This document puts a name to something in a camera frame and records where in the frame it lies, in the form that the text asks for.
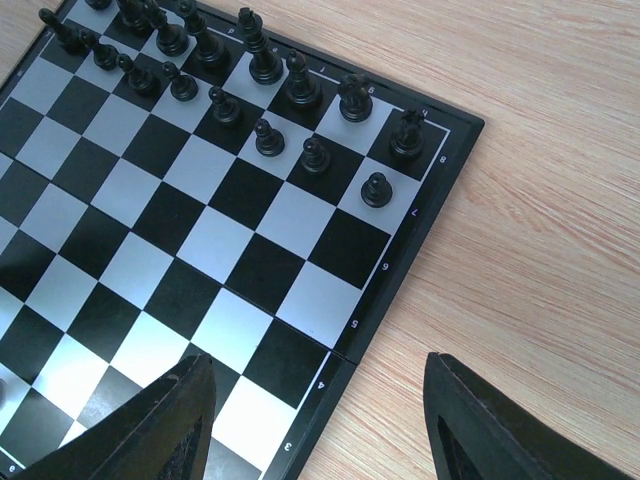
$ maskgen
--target silver square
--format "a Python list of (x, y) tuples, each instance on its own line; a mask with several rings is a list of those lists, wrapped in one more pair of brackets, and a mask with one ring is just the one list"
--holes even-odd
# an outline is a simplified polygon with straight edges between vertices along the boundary
[(171, 256), (129, 233), (100, 283), (142, 309), (171, 265)]
[[(372, 208), (362, 200), (360, 190), (371, 174), (380, 172), (387, 177), (393, 189), (391, 201), (381, 208)], [(394, 235), (407, 215), (420, 190), (420, 182), (375, 160), (365, 158), (349, 188), (342, 196), (338, 208), (374, 227)]]
[(371, 116), (364, 122), (353, 123), (345, 120), (340, 113), (340, 97), (336, 95), (316, 128), (316, 133), (354, 152), (367, 155), (389, 118), (389, 114), (395, 108), (378, 98), (372, 97), (372, 99)]
[(333, 348), (360, 295), (361, 291), (354, 286), (306, 262), (277, 316), (327, 348)]
[(202, 203), (209, 203), (236, 157), (195, 135), (171, 165), (164, 181)]
[(333, 205), (285, 183), (256, 232), (306, 259), (334, 211)]
[(50, 183), (20, 225), (20, 230), (59, 252), (86, 209), (86, 204)]
[(111, 95), (87, 127), (84, 137), (121, 157), (148, 116), (142, 108)]
[(266, 109), (287, 79), (289, 70), (285, 60), (282, 59), (282, 64), (284, 65), (282, 78), (273, 85), (260, 85), (249, 74), (249, 63), (251, 63), (252, 58), (252, 54), (245, 52), (222, 88), (231, 95)]
[(253, 231), (207, 207), (182, 244), (178, 257), (220, 283), (226, 282)]
[(16, 158), (51, 180), (78, 140), (80, 140), (80, 135), (76, 132), (45, 117), (18, 152)]
[(121, 158), (91, 205), (133, 228), (159, 185), (158, 178)]
[(11, 97), (46, 115), (71, 78), (71, 73), (38, 57), (24, 72)]
[(313, 132), (269, 111), (265, 111), (262, 118), (282, 133), (285, 143), (284, 151), (277, 157), (261, 155), (256, 149), (256, 133), (251, 132), (238, 156), (256, 167), (286, 180), (300, 158), (304, 141), (310, 138)]

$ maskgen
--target black square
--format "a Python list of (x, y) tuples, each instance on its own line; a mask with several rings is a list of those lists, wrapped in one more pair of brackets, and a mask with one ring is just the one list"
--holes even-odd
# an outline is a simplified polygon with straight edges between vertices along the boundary
[(278, 177), (237, 158), (209, 206), (255, 230), (282, 183)]
[(0, 216), (19, 227), (48, 183), (30, 168), (13, 162), (0, 178)]
[(271, 101), (271, 105), (269, 105), (267, 110), (286, 118), (295, 124), (301, 125), (306, 129), (315, 130), (318, 128), (318, 125), (320, 125), (322, 117), (324, 117), (324, 114), (329, 109), (331, 102), (333, 102), (333, 99), (337, 95), (338, 85), (312, 73), (309, 75), (311, 79), (320, 85), (320, 88), (322, 89), (322, 98), (320, 103), (312, 108), (295, 108), (287, 97), (287, 82), (285, 81)]
[(53, 183), (91, 203), (117, 162), (116, 155), (82, 137), (53, 177)]
[(389, 241), (389, 234), (336, 210), (309, 261), (356, 288), (363, 288)]
[(67, 238), (60, 255), (93, 278), (100, 278), (129, 229), (89, 206)]
[(58, 327), (23, 305), (0, 339), (0, 363), (31, 385), (62, 335)]
[(98, 283), (67, 333), (110, 362), (138, 315), (138, 308)]
[(0, 435), (0, 445), (29, 467), (57, 450), (72, 424), (73, 418), (31, 389)]
[(319, 343), (276, 319), (243, 376), (297, 409), (326, 354)]
[(275, 315), (303, 265), (302, 258), (255, 234), (227, 286)]
[(113, 90), (113, 93), (123, 100), (150, 112), (156, 106), (160, 97), (162, 97), (171, 80), (162, 73), (162, 63), (144, 53), (138, 54), (134, 59), (134, 63), (137, 67), (149, 69), (158, 78), (158, 87), (151, 94), (142, 96), (129, 86), (127, 76), (123, 75), (118, 86)]
[(152, 175), (163, 178), (189, 136), (175, 125), (149, 115), (123, 157)]
[(0, 255), (0, 287), (26, 302), (54, 257), (55, 253), (18, 230)]
[(47, 117), (82, 135), (107, 98), (109, 93), (100, 87), (80, 77), (73, 77)]
[[(79, 30), (89, 30), (90, 32), (93, 32), (97, 35), (97, 32), (94, 32), (84, 25), (78, 24), (73, 20), (64, 20), (62, 23)], [(89, 51), (89, 49), (85, 49), (84, 52), (71, 55), (60, 46), (57, 39), (53, 38), (42, 51), (42, 54), (40, 56), (45, 60), (50, 61), (54, 65), (57, 65), (60, 68), (64, 68), (68, 72), (76, 73), (80, 68), (80, 65), (82, 65), (82, 63), (84, 62), (85, 58), (87, 58), (87, 55), (89, 55)]]
[(425, 138), (424, 148), (419, 157), (411, 161), (398, 160), (391, 155), (389, 150), (389, 140), (391, 134), (397, 128), (402, 119), (403, 112), (400, 110), (393, 110), (389, 115), (386, 123), (380, 130), (376, 141), (369, 150), (369, 157), (377, 160), (378, 162), (387, 165), (405, 175), (412, 177), (418, 181), (422, 181), (422, 177), (427, 172), (429, 165), (433, 161), (433, 157), (436, 155), (442, 141), (445, 138), (446, 132), (441, 128), (431, 125), (430, 123), (422, 123), (422, 132)]
[(338, 205), (344, 192), (349, 188), (364, 157), (318, 134), (313, 135), (327, 149), (331, 156), (329, 168), (321, 174), (310, 174), (298, 161), (291, 170), (287, 181), (325, 202)]
[(200, 218), (204, 204), (169, 184), (161, 183), (133, 232), (165, 252), (176, 255)]
[(109, 366), (78, 416), (78, 422), (86, 428), (94, 427), (141, 390), (139, 385)]
[(42, 115), (10, 98), (0, 110), (0, 152), (15, 158), (42, 121)]
[(145, 311), (185, 338), (193, 337), (220, 286), (180, 260), (174, 260)]
[(231, 94), (228, 95), (238, 101), (242, 110), (242, 119), (233, 127), (222, 127), (213, 118), (213, 107), (211, 107), (207, 110), (194, 133), (223, 150), (233, 155), (238, 155), (251, 132), (253, 132), (256, 122), (262, 117), (264, 110), (242, 98), (234, 97)]

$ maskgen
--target white square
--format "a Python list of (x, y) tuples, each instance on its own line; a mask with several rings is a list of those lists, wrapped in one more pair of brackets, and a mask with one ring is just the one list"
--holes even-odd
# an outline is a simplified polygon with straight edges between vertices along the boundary
[(360, 295), (361, 291), (354, 286), (306, 262), (277, 316), (326, 347), (333, 348)]
[(178, 257), (220, 283), (226, 282), (253, 232), (212, 208), (205, 208)]
[(36, 58), (11, 92), (11, 97), (46, 115), (73, 75), (44, 58)]
[(345, 120), (340, 113), (340, 97), (336, 95), (316, 128), (316, 133), (354, 152), (367, 155), (391, 111), (395, 108), (378, 98), (372, 97), (372, 100), (371, 116), (364, 122), (353, 123)]
[(44, 365), (33, 388), (73, 419), (77, 419), (109, 364), (64, 335)]
[(195, 77), (194, 80), (198, 85), (196, 98), (188, 102), (181, 102), (173, 97), (171, 86), (169, 86), (151, 113), (189, 133), (193, 133), (204, 114), (211, 107), (211, 100), (209, 99), (211, 85)]
[[(184, 25), (184, 20), (182, 20), (178, 15), (164, 8), (162, 10), (167, 14), (167, 21), (169, 23), (174, 23), (181, 26)], [(158, 49), (158, 46), (156, 45), (157, 38), (158, 31), (154, 30), (154, 32), (149, 37), (149, 40), (147, 40), (147, 43), (145, 43), (144, 47), (142, 47), (141, 52), (155, 60), (158, 60), (159, 62), (173, 62), (178, 68), (182, 68), (184, 62), (187, 61), (187, 58), (189, 58), (189, 55), (191, 55), (191, 52), (193, 52), (193, 49), (196, 48), (197, 45), (196, 39), (189, 36), (189, 48), (187, 48), (186, 52), (178, 55), (177, 57), (168, 57)]]
[(160, 185), (160, 179), (120, 159), (91, 205), (132, 228)]
[[(387, 177), (393, 190), (391, 201), (381, 208), (370, 207), (364, 203), (360, 195), (362, 185), (371, 174), (376, 172)], [(419, 190), (420, 182), (417, 180), (375, 160), (365, 158), (349, 188), (342, 196), (338, 208), (390, 235), (394, 235), (405, 217), (411, 214), (411, 204)]]
[(142, 312), (111, 365), (146, 388), (180, 361), (188, 345), (186, 338)]
[(192, 135), (171, 165), (164, 181), (207, 204), (236, 157)]
[(111, 95), (84, 132), (84, 137), (121, 157), (147, 120), (149, 113)]
[[(137, 50), (134, 50), (133, 48), (128, 47), (120, 42), (116, 42), (111, 38), (102, 37), (100, 39), (100, 43), (104, 45), (113, 45), (114, 47), (116, 47), (119, 53), (129, 55), (132, 60), (135, 60), (138, 56)], [(84, 62), (82, 62), (82, 65), (80, 65), (80, 68), (76, 72), (76, 75), (89, 83), (97, 85), (107, 92), (113, 92), (120, 83), (120, 80), (124, 76), (124, 73), (120, 68), (117, 67), (113, 70), (108, 71), (99, 68), (98, 66), (96, 66), (93, 60), (93, 53), (90, 53), (89, 55), (87, 55), (87, 58), (85, 58)]]
[(26, 304), (66, 331), (91, 294), (97, 280), (60, 256), (44, 272)]
[(277, 157), (265, 157), (256, 149), (256, 133), (251, 132), (238, 156), (256, 167), (286, 180), (300, 158), (304, 141), (311, 138), (313, 132), (269, 111), (264, 112), (262, 118), (282, 133), (284, 150)]
[(78, 140), (80, 135), (76, 132), (45, 117), (16, 158), (51, 180)]
[(171, 265), (171, 256), (129, 233), (100, 283), (142, 309)]
[(4, 405), (0, 408), (0, 434), (29, 393), (27, 382), (0, 363), (0, 390), (4, 391)]
[(111, 22), (116, 18), (118, 11), (119, 9), (116, 2), (112, 2), (111, 5), (104, 10), (94, 10), (87, 5), (86, 1), (81, 1), (75, 3), (66, 18), (102, 34), (106, 32)]
[(213, 438), (265, 471), (295, 416), (289, 405), (240, 377), (213, 424)]
[(86, 209), (87, 205), (50, 183), (22, 222), (20, 230), (58, 252)]
[(283, 71), (280, 80), (272, 85), (260, 85), (259, 83), (256, 83), (249, 74), (249, 64), (252, 59), (253, 55), (245, 52), (242, 57), (240, 57), (238, 64), (233, 69), (233, 72), (231, 72), (231, 75), (229, 75), (229, 78), (227, 78), (227, 81), (224, 83), (222, 88), (225, 92), (230, 93), (231, 95), (242, 98), (249, 103), (253, 103), (258, 107), (266, 109), (287, 79), (289, 70), (287, 69), (285, 60), (281, 59)]
[(242, 374), (272, 320), (223, 288), (191, 342)]
[(285, 183), (256, 232), (306, 259), (334, 211), (333, 205)]

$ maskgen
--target table surface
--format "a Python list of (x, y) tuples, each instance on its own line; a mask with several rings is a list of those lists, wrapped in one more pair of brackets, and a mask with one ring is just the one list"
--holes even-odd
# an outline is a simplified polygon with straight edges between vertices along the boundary
[[(0, 2), (2, 78), (58, 3)], [(640, 3), (387, 4), (245, 4), (487, 121), (301, 478), (435, 479), (430, 351), (640, 478)]]

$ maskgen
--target wood grain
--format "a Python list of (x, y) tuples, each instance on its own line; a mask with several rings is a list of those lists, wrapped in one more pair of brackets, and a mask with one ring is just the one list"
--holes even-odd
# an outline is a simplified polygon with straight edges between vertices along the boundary
[[(430, 351), (640, 477), (640, 3), (393, 3), (245, 2), (487, 121), (301, 478), (435, 479)], [(56, 4), (0, 4), (3, 76)]]

